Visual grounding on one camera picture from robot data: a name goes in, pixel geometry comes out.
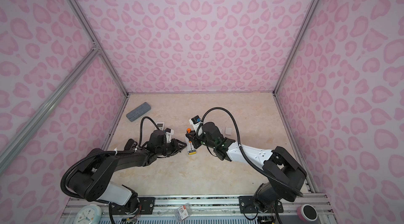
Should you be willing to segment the white battery cover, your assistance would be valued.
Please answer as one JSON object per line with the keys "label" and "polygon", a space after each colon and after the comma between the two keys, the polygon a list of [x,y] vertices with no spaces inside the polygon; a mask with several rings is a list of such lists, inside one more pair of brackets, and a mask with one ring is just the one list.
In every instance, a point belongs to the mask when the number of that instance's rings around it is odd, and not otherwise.
{"label": "white battery cover", "polygon": [[232,134],[232,129],[230,127],[226,127],[225,134],[230,136]]}

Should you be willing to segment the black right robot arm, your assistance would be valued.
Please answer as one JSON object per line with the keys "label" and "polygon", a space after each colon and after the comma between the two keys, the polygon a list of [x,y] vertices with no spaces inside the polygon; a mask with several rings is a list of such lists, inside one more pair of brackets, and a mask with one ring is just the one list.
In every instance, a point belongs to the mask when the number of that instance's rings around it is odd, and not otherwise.
{"label": "black right robot arm", "polygon": [[206,146],[220,160],[252,165],[260,174],[268,178],[252,196],[252,205],[259,212],[266,212],[284,199],[294,202],[301,197],[301,189],[307,177],[306,170],[283,147],[260,149],[245,146],[223,136],[213,123],[202,123],[199,117],[189,120],[191,128],[186,137],[197,149]]}

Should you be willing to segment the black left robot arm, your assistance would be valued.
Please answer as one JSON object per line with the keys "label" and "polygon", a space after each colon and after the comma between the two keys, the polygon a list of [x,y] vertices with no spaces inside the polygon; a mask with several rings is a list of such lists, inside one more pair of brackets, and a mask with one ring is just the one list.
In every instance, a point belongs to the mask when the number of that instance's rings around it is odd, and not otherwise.
{"label": "black left robot arm", "polygon": [[146,167],[160,158],[176,155],[187,147],[177,139],[167,140],[163,130],[155,130],[149,141],[141,145],[129,139],[124,150],[93,149],[73,164],[62,176],[60,187],[69,197],[120,206],[125,213],[139,213],[141,203],[135,190],[113,183],[116,171]]}

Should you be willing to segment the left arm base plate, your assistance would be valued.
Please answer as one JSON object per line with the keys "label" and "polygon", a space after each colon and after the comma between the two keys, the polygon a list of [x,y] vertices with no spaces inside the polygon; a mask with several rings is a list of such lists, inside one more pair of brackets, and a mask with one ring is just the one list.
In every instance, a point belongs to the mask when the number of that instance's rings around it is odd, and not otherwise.
{"label": "left arm base plate", "polygon": [[151,215],[155,201],[155,197],[137,197],[130,199],[124,206],[112,203],[111,213],[112,215]]}

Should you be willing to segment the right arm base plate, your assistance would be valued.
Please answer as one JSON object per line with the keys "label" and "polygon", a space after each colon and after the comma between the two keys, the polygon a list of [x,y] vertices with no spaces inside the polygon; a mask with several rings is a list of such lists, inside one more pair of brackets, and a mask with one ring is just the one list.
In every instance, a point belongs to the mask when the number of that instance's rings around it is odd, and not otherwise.
{"label": "right arm base plate", "polygon": [[238,200],[241,213],[275,213],[275,210],[279,213],[284,212],[282,203],[264,204],[253,196],[239,196]]}

